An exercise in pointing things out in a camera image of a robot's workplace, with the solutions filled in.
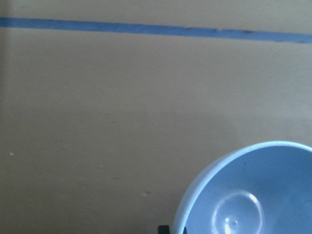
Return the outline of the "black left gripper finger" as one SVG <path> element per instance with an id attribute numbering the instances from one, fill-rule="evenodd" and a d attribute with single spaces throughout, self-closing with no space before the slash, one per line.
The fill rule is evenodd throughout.
<path id="1" fill-rule="evenodd" d="M 158 234 L 170 234 L 170 226 L 169 225 L 159 225 L 157 228 Z"/>

